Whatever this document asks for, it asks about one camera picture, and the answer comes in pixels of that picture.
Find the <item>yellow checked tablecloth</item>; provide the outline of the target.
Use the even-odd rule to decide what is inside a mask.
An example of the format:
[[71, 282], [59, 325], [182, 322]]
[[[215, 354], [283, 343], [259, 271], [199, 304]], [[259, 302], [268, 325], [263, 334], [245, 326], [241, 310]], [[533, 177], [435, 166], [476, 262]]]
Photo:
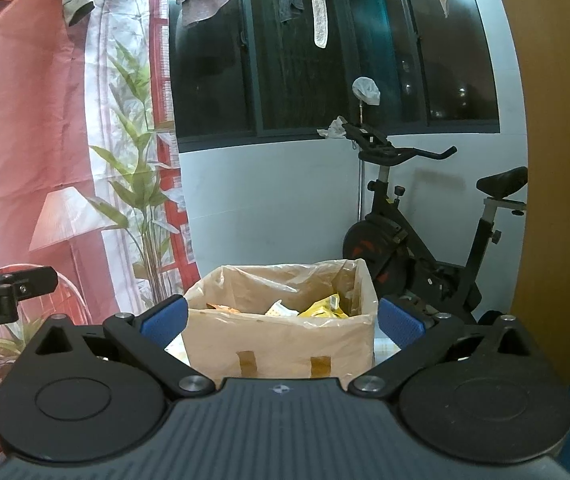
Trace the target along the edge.
[[[166, 352], [178, 359], [182, 363], [189, 365], [189, 357], [184, 344], [183, 337], [181, 335], [176, 336], [170, 344], [164, 348]], [[386, 359], [391, 358], [396, 353], [400, 351], [400, 348], [387, 337], [375, 337], [374, 338], [374, 364], [378, 365], [384, 362]]]

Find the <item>orange snack packet in bag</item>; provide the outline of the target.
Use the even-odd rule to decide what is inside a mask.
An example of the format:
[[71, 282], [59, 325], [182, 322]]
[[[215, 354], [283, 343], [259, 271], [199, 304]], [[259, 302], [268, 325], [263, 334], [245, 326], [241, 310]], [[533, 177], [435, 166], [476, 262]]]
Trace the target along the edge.
[[224, 312], [224, 313], [228, 313], [228, 314], [241, 314], [242, 311], [239, 311], [236, 308], [233, 307], [229, 307], [229, 306], [224, 306], [224, 304], [210, 304], [210, 302], [208, 302], [206, 304], [207, 309], [210, 310], [215, 310], [218, 312]]

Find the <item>yellow snack packet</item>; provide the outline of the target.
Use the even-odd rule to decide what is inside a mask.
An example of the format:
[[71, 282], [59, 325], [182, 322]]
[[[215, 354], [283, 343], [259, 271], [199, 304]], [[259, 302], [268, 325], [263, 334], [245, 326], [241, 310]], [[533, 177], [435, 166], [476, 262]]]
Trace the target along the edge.
[[305, 311], [299, 314], [300, 318], [348, 318], [346, 312], [340, 307], [340, 296], [332, 294], [324, 299], [315, 301]]

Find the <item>brown paper bag plastic lined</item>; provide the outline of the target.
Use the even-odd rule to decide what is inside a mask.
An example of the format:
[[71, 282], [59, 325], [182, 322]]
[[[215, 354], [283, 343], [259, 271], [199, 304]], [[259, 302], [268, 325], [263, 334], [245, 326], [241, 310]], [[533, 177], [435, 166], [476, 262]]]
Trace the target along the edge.
[[[332, 294], [348, 318], [300, 318]], [[226, 378], [337, 378], [343, 385], [374, 362], [378, 297], [362, 259], [276, 266], [219, 266], [186, 292], [182, 333], [190, 365]], [[242, 311], [207, 309], [224, 304]]]

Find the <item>white plastic bag on bike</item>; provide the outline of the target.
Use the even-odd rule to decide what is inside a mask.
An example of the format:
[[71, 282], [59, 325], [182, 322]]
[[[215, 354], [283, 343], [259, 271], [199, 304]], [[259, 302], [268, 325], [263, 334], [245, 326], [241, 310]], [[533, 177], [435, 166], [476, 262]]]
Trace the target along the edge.
[[380, 104], [380, 90], [376, 82], [370, 77], [361, 76], [356, 78], [352, 82], [352, 92], [363, 104], [368, 106], [378, 106]]

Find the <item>dark window with frame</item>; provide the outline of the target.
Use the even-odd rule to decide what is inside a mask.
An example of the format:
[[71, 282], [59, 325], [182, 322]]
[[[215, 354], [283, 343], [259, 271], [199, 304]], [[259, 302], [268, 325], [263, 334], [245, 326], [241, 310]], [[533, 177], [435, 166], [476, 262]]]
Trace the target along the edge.
[[[279, 0], [230, 0], [182, 23], [170, 1], [170, 69], [184, 151], [309, 140], [338, 117], [384, 133], [496, 133], [488, 40], [477, 0], [326, 0], [314, 44], [311, 0], [280, 20]], [[378, 106], [352, 82], [376, 82]]]

